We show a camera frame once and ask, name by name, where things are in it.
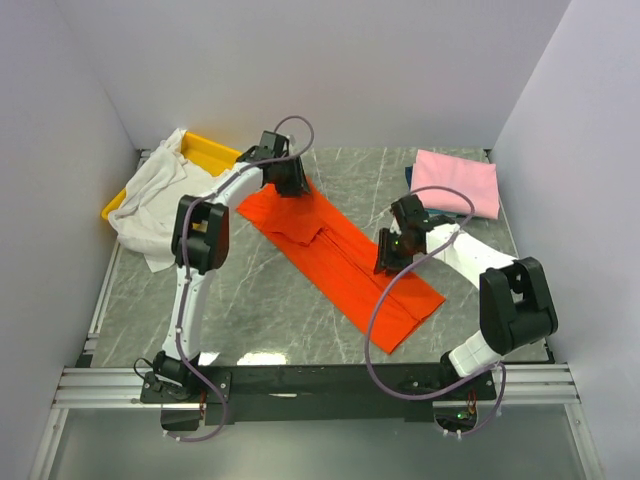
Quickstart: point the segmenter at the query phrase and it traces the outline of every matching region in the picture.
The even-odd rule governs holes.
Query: yellow tray
[[[191,132],[185,133],[182,138],[180,151],[185,158],[191,160],[214,176],[220,175],[227,168],[231,168],[242,153]],[[127,192],[123,188],[122,191],[104,207],[100,216],[108,221],[109,213],[120,206],[126,195]]]

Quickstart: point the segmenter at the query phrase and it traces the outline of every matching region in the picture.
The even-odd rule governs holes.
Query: white towel
[[[213,176],[180,153],[185,130],[176,129],[160,143],[126,186],[127,196],[109,213],[109,223],[126,248],[144,254],[152,272],[174,263],[171,253],[178,201],[183,195],[201,195]]]

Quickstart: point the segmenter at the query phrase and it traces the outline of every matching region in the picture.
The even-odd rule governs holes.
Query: folded orange garment
[[[373,274],[376,245],[313,185],[311,190],[311,195],[283,198],[267,185],[248,197],[238,212],[364,333],[391,279]],[[393,352],[442,302],[444,297],[421,278],[407,275],[380,309],[373,343]]]

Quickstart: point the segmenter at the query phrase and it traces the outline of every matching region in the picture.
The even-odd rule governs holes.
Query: folded pink towel
[[[476,216],[498,218],[500,199],[495,165],[418,150],[411,190],[427,185],[458,190],[471,199],[476,207]],[[425,208],[469,213],[467,202],[450,192],[427,190],[418,193],[418,197]]]

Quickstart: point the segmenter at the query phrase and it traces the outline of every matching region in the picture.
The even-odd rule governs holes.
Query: gray marble surface
[[[486,161],[480,149],[432,149]],[[316,149],[303,157],[316,187],[370,239],[391,222],[389,204],[407,192],[404,167],[415,148]],[[216,363],[335,364],[363,362],[363,335],[260,232],[232,216],[229,256],[214,280],[203,321],[202,350]],[[508,254],[514,245],[502,212],[473,219],[467,231]],[[376,362],[438,361],[478,329],[478,293],[439,261],[416,270],[446,302],[392,355],[376,347]],[[152,274],[142,255],[123,251],[105,309],[93,367],[129,367],[153,358],[167,334],[175,268]],[[546,361],[544,343],[520,349],[511,361]]]

